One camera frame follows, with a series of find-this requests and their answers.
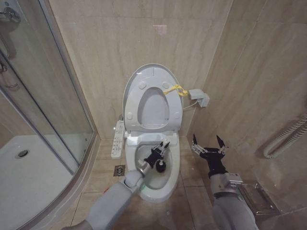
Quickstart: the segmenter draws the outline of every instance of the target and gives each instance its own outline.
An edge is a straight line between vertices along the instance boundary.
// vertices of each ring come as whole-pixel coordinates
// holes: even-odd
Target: toilet
[[[128,170],[135,170],[139,159],[151,154],[151,147],[170,141],[164,156],[166,170],[155,167],[144,178],[140,197],[152,203],[166,201],[177,185],[180,165],[178,131],[182,121],[182,96],[173,73],[159,64],[138,68],[130,77],[123,96],[125,153]]]

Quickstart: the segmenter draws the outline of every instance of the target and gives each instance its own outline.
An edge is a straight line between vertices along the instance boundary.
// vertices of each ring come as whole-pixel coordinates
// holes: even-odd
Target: yellow cable tie
[[[176,84],[174,86],[172,86],[169,90],[164,91],[164,94],[168,94],[169,92],[173,91],[173,90],[177,90],[177,93],[180,96],[187,96],[188,91],[184,90],[180,85]]]

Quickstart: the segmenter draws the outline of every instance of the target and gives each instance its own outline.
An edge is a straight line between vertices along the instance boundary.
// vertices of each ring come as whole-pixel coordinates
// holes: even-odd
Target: metal floor drain
[[[125,165],[116,165],[114,167],[113,176],[124,176],[125,175]]]
[[[23,158],[23,157],[25,157],[28,153],[29,153],[29,150],[22,150],[22,151],[20,151],[20,152],[17,154],[16,158]]]

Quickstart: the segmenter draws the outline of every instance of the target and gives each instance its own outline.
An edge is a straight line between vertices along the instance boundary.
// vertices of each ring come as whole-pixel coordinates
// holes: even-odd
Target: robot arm
[[[139,160],[137,170],[128,171],[123,180],[112,185],[103,196],[97,199],[85,220],[75,226],[65,227],[62,230],[110,229],[130,204],[132,195],[137,193],[142,186],[143,178],[146,174],[154,167],[157,161],[163,160],[168,145],[169,142],[166,144],[162,142],[153,147],[148,158]]]
[[[243,183],[237,173],[229,173],[221,159],[227,147],[218,137],[220,149],[203,148],[193,137],[192,150],[204,158],[209,165],[211,191],[214,196],[213,217],[220,230],[258,230],[252,211],[239,199],[236,192],[238,184]]]

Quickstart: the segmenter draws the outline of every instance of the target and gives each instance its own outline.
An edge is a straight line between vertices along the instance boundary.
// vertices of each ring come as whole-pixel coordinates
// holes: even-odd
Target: white flexible hose
[[[280,135],[275,137],[263,150],[263,156],[271,159],[280,155],[283,151],[289,148],[294,144],[304,133],[307,132],[307,112],[305,112],[302,117],[292,126],[287,128]],[[289,137],[283,144],[277,147],[274,151],[270,153],[270,151],[277,146],[281,141],[285,140]]]

